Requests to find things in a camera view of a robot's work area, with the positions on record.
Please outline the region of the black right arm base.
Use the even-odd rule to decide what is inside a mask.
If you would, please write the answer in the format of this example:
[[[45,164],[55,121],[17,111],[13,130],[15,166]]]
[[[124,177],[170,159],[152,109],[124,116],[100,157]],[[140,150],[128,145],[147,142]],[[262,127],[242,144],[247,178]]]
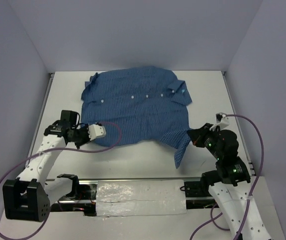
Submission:
[[[179,188],[185,194],[186,208],[209,209],[216,203],[214,198],[202,189],[200,178],[186,178]]]

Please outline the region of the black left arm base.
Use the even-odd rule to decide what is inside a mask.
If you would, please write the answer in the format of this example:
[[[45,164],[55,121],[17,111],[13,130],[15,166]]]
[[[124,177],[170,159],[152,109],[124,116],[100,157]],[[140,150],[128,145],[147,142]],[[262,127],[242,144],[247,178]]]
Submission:
[[[77,193],[62,196],[51,207],[51,212],[80,212],[85,216],[95,217],[97,184],[80,184]]]

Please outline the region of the blue checked long sleeve shirt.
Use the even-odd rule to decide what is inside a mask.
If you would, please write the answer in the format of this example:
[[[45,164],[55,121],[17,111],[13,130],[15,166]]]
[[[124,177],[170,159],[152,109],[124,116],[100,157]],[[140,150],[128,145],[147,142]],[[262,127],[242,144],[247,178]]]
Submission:
[[[176,152],[178,168],[190,142],[187,135],[187,106],[192,98],[187,84],[168,69],[155,66],[135,67],[96,73],[84,84],[81,94],[81,122],[111,122],[107,135],[98,145],[109,147],[155,140]]]

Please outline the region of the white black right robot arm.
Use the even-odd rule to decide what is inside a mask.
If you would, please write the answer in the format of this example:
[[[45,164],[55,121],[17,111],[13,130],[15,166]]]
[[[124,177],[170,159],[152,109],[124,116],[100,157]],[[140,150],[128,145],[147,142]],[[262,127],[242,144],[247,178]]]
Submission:
[[[238,155],[237,135],[231,130],[205,124],[187,131],[192,144],[206,148],[216,159],[216,169],[202,174],[200,190],[212,196],[235,240],[270,240],[256,201],[254,183]]]

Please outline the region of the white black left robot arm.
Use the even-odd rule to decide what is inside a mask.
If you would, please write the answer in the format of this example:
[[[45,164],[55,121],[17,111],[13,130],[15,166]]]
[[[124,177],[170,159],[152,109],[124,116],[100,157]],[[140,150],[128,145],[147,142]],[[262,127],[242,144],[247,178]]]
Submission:
[[[61,197],[77,198],[81,193],[78,176],[63,173],[49,183],[46,179],[68,143],[75,143],[79,148],[89,141],[88,126],[79,127],[79,113],[62,110],[60,119],[45,129],[36,156],[16,179],[3,184],[6,218],[42,222]]]

